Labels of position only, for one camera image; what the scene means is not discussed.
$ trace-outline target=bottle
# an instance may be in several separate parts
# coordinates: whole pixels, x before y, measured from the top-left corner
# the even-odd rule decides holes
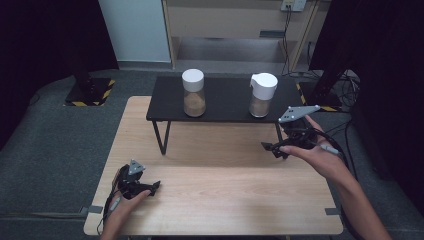
[[[206,110],[204,74],[198,69],[188,69],[183,73],[184,112],[190,117],[200,117]]]
[[[277,88],[278,79],[269,73],[253,74],[250,86],[253,87],[249,111],[252,116],[261,118],[269,113],[272,97]]]

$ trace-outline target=gray carpet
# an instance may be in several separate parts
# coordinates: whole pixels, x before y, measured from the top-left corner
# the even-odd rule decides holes
[[[38,91],[19,127],[0,152],[0,240],[96,239],[83,232],[84,219],[57,220],[5,217],[7,213],[78,213],[91,204],[127,99],[151,95],[156,76],[181,72],[101,71],[94,77],[111,77],[116,83],[101,107],[65,107],[72,77]],[[213,74],[213,76],[241,76]],[[325,129],[350,119],[346,113],[314,113]],[[335,139],[345,146],[344,132]],[[354,126],[348,131],[359,181],[383,223],[395,239],[424,239],[424,219],[396,182],[380,180]],[[337,195],[333,196],[338,203]],[[253,237],[243,239],[277,239]],[[292,239],[329,239],[297,236]],[[333,239],[353,239],[344,231]]]

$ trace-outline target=wooden table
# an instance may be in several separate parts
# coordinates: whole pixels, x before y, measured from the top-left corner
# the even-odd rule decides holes
[[[93,199],[93,205],[104,205],[116,171],[132,158],[146,166],[142,183],[161,180],[156,195],[133,212],[122,234],[342,232],[339,216],[325,211],[335,208],[326,180],[303,160],[276,159],[262,148],[261,141],[277,141],[274,124],[175,122],[162,155],[145,119],[149,102],[150,97],[128,100]],[[97,235],[101,217],[90,213],[84,232]]]

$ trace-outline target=jar contents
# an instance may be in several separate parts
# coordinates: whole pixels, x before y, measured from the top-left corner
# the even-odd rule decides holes
[[[184,94],[184,112],[190,117],[199,117],[206,110],[203,90]]]
[[[265,117],[269,112],[269,105],[271,100],[261,100],[252,96],[252,100],[250,102],[250,114],[254,117]]]

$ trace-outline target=wall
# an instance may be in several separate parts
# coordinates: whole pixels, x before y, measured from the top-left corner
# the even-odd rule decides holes
[[[171,62],[161,1],[99,3],[119,62]]]

